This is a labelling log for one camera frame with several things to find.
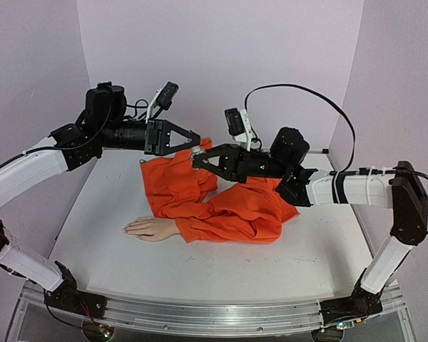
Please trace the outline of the mannequin hand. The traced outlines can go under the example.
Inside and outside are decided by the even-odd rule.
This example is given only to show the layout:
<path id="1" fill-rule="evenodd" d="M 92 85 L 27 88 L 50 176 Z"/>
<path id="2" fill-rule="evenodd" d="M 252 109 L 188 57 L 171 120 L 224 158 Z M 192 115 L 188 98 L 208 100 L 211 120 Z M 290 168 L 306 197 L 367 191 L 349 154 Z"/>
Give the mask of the mannequin hand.
<path id="1" fill-rule="evenodd" d="M 161 242 L 179 235 L 180 230 L 174 219 L 139 219 L 127 225 L 123 232 L 145 242 Z"/>

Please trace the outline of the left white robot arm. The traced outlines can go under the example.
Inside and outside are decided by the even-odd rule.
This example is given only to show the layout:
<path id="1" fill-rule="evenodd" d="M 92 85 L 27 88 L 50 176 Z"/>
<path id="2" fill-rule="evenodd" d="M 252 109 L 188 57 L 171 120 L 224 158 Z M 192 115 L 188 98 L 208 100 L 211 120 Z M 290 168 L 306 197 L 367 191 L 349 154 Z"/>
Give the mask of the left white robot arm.
<path id="1" fill-rule="evenodd" d="M 88 90 L 85 108 L 76 122 L 52 131 L 0 165 L 0 209 L 45 180 L 101 158 L 104 149 L 166 156 L 198 146 L 198 134 L 158 118 L 169 109 L 177 92 L 177 84 L 167 83 L 156 92 L 142 118 L 131 118 L 126 115 L 124 87 L 106 82 Z M 82 304 L 71 272 L 60 262 L 20 246 L 1 220 L 0 267 L 53 293 L 67 311 L 75 311 Z"/>

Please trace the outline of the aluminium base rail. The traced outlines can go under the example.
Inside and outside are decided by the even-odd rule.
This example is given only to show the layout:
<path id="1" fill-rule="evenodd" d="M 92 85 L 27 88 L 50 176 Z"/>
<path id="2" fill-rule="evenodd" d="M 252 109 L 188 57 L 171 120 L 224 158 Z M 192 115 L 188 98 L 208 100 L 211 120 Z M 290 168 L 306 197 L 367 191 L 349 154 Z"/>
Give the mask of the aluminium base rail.
<path id="1" fill-rule="evenodd" d="M 41 287 L 26 282 L 11 319 L 8 341 L 119 341 L 127 333 L 203 341 L 304 336 L 310 341 L 414 341 L 396 281 L 382 292 L 382 312 L 365 319 L 322 325 L 318 299 L 261 304 L 167 302 L 106 296 L 102 318 L 49 307 Z"/>

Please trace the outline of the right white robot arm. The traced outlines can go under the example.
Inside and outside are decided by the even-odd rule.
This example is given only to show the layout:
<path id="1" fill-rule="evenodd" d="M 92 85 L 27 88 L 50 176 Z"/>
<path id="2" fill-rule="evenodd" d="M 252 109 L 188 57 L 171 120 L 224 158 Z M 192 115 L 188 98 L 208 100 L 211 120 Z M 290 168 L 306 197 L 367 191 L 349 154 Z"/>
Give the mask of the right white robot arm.
<path id="1" fill-rule="evenodd" d="M 428 195 L 424 175 L 403 161 L 389 169 L 362 167 L 327 171 L 302 165 L 309 145 L 300 131 L 281 128 L 269 152 L 249 151 L 243 145 L 222 144 L 192 149 L 194 168 L 231 182 L 249 177 L 277 179 L 275 191 L 294 207 L 355 204 L 392 209 L 389 237 L 360 278 L 360 288 L 378 294 L 408 253 L 428 235 Z"/>

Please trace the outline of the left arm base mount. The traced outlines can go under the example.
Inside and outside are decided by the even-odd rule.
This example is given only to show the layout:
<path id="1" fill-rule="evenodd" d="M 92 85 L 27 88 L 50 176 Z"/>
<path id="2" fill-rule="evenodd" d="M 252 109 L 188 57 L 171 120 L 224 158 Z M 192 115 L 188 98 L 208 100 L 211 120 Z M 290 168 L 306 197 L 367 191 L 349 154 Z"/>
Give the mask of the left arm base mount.
<path id="1" fill-rule="evenodd" d="M 91 292 L 81 291 L 71 272 L 62 271 L 62 283 L 53 291 L 44 295 L 45 304 L 51 308 L 84 315 L 88 318 L 102 318 L 107 299 L 105 296 Z"/>

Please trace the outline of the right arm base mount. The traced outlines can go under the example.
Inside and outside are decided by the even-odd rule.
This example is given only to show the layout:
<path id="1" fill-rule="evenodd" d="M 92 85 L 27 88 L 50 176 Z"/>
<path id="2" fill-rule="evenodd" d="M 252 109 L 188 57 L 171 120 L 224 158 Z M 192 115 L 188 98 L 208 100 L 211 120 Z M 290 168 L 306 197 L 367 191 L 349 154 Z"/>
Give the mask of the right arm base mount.
<path id="1" fill-rule="evenodd" d="M 333 326 L 340 322 L 365 319 L 382 312 L 381 295 L 384 287 L 377 293 L 363 289 L 361 280 L 365 272 L 366 270 L 361 273 L 349 296 L 320 302 L 319 312 L 322 315 L 322 325 L 324 327 Z"/>

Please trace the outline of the orange cloth garment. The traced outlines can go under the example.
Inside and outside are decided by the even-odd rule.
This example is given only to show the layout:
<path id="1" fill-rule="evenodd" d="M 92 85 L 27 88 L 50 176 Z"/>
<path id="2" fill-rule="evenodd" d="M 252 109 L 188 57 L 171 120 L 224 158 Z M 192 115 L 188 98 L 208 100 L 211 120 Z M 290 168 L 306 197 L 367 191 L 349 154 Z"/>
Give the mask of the orange cloth garment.
<path id="1" fill-rule="evenodd" d="M 207 170 L 196 170 L 190 150 L 141 164 L 143 185 L 153 216 L 173 219 L 187 243 L 270 244 L 299 215 L 275 191 L 278 180 L 250 177 L 226 190 Z"/>

